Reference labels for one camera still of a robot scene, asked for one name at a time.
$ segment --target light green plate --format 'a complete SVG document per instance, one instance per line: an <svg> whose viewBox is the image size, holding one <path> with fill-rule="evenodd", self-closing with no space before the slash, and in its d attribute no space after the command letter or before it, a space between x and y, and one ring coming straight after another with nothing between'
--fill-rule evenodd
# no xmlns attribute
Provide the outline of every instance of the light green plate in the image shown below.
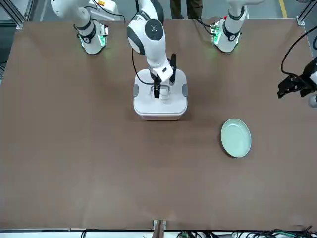
<svg viewBox="0 0 317 238"><path fill-rule="evenodd" d="M229 119L221 129L221 142L229 155L241 158L251 149L251 133L239 119Z"/></svg>

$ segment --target person's leg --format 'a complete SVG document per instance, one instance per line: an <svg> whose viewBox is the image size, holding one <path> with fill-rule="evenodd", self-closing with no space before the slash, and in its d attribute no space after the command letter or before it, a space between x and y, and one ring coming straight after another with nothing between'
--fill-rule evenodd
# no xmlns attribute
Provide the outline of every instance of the person's leg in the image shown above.
<svg viewBox="0 0 317 238"><path fill-rule="evenodd" d="M182 19L181 9L181 0L170 0L170 12L173 19Z"/></svg>
<svg viewBox="0 0 317 238"><path fill-rule="evenodd" d="M187 0L187 16L189 19L201 18L203 13L203 0Z"/></svg>

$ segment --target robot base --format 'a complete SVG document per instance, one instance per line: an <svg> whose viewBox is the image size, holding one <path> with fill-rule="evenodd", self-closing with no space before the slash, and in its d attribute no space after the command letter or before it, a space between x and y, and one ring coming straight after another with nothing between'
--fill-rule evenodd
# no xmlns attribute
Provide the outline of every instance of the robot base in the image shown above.
<svg viewBox="0 0 317 238"><path fill-rule="evenodd" d="M93 20L96 26L96 33L94 37L91 39L90 43L86 43L81 38L81 45L85 49L85 51L90 55L98 54L104 47L106 47L107 39L108 39L108 31L109 28L105 25Z"/></svg>
<svg viewBox="0 0 317 238"><path fill-rule="evenodd" d="M219 48L220 51L230 53L238 44L241 33L239 33L234 41L229 41L228 37L223 32L223 24L224 19L221 19L219 22L212 25L211 33L214 33L215 36L211 36L211 41Z"/></svg>
<svg viewBox="0 0 317 238"><path fill-rule="evenodd" d="M148 69L138 72L141 80L153 83ZM178 120L187 110L187 80L183 71L176 71L174 85L161 84L160 98L154 98L153 86L135 77L133 106L144 120Z"/></svg>

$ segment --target plate rim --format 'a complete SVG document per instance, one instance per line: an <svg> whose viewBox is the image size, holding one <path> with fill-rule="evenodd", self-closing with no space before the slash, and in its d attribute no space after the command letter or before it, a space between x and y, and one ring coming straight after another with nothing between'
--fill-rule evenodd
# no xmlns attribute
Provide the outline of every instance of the plate rim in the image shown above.
<svg viewBox="0 0 317 238"><path fill-rule="evenodd" d="M239 121L240 123L242 123L242 124L246 127L246 129L247 129L247 131L248 131L248 135L249 135L249 137L250 137L250 146L249 146L247 152L246 152L243 156L235 156L235 155L233 155L232 153L230 153L229 151L227 151L226 148L225 148L224 145L223 145L222 132L223 132L223 129L224 129L224 125L225 125L227 122L231 121L231 120L237 120L237 121ZM251 146L252 146L252 136L251 136L251 132L250 132L248 126L247 126L242 120L240 120L240 119L230 118L230 119L226 120L226 121L223 123L222 127L221 127L220 139L221 139L221 144L222 144L222 147L224 148L224 150L225 150L229 155L231 155L231 156L234 157L234 158L242 158L242 157L245 157L245 156L250 152L250 150L251 150Z"/></svg>

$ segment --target table surface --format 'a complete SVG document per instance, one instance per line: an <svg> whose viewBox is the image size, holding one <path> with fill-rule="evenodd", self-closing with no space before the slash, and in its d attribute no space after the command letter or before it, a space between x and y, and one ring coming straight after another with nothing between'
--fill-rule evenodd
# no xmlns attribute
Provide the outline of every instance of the table surface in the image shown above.
<svg viewBox="0 0 317 238"><path fill-rule="evenodd" d="M135 114L125 26L109 27L96 56L71 23L26 22L16 34L0 88L0 228L317 228L317 113L299 94L277 98L281 60L304 31L295 19L247 20L230 55L197 23L167 20L167 54L189 87L176 122ZM303 39L285 69L311 59ZM243 159L220 145L229 118L252 133Z"/></svg>

